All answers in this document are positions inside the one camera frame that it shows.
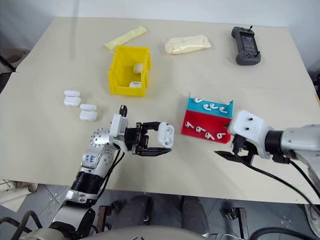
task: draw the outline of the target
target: yellow plastic bin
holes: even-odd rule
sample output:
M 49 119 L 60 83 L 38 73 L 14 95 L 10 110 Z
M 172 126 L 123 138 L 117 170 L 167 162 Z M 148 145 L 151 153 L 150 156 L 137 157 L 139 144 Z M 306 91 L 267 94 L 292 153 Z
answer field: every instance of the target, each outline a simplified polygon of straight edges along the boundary
M 142 72 L 134 73 L 134 65 L 143 64 Z M 149 47 L 117 46 L 108 73 L 111 94 L 146 96 L 148 71 L 151 69 Z M 141 87 L 129 87 L 131 82 L 141 82 Z

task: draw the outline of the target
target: silver robot arm segment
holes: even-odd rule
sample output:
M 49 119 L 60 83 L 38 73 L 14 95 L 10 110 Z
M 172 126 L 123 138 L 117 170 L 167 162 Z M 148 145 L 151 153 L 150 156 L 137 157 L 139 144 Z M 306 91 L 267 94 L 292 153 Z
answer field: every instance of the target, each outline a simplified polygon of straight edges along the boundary
M 220 156 L 238 162 L 239 158 L 235 155 L 244 149 L 248 150 L 248 155 L 242 156 L 247 164 L 251 164 L 254 155 L 263 159 L 272 157 L 273 161 L 282 164 L 288 164 L 290 159 L 300 160 L 308 166 L 309 175 L 316 185 L 320 183 L 320 125 L 277 131 L 260 117 L 240 111 L 232 119 L 228 130 L 234 135 L 234 155 L 224 151 L 216 152 Z
M 148 147 L 148 130 L 158 131 L 162 147 Z M 122 105 L 114 114 L 110 129 L 99 128 L 90 138 L 82 156 L 81 166 L 72 186 L 66 192 L 49 228 L 40 228 L 25 236 L 26 240 L 69 240 L 89 235 L 95 219 L 92 206 L 107 175 L 111 174 L 115 151 L 154 157 L 171 151 L 174 127 L 166 122 L 137 122 L 128 127 L 127 107 Z

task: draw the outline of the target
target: tiled floor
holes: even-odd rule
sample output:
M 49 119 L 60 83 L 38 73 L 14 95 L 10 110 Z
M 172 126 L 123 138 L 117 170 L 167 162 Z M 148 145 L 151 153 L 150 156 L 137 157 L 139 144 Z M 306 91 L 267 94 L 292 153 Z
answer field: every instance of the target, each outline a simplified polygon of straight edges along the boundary
M 28 210 L 33 210 L 38 215 L 42 225 L 47 227 L 53 217 L 59 203 L 61 202 L 67 187 L 55 185 L 38 186 L 37 192 L 27 196 L 18 212 L 13 212 L 7 208 L 0 206 L 0 218 L 11 217 L 20 221 L 24 213 Z M 97 204 L 93 207 L 95 212 L 98 212 L 99 205 L 109 205 L 118 200 L 125 204 L 133 196 L 143 194 L 142 192 L 129 191 L 105 191 Z M 181 213 L 180 213 L 180 199 L 181 196 L 169 194 L 147 193 L 153 198 L 153 212 L 152 225 L 165 225 L 172 227 L 181 227 Z M 233 234 L 240 236 L 238 220 L 230 221 L 226 219 L 221 213 L 224 208 L 241 207 L 245 208 L 247 212 L 247 224 L 249 234 L 255 230 L 266 227 L 281 227 L 289 228 L 309 236 L 316 238 L 310 230 L 308 220 L 305 215 L 303 205 L 285 204 L 285 203 L 271 203 L 271 202 L 257 202 L 257 201 L 240 201 L 200 197 L 204 211 L 208 217 L 210 232 L 212 234 Z M 106 223 L 111 225 L 115 219 L 115 214 L 108 217 Z M 30 229 L 36 229 L 36 225 L 32 220 L 27 225 Z M 0 240 L 11 239 L 15 227 L 3 223 L 0 226 Z M 268 234 L 260 239 L 262 240 L 295 240 L 296 238 L 280 235 Z

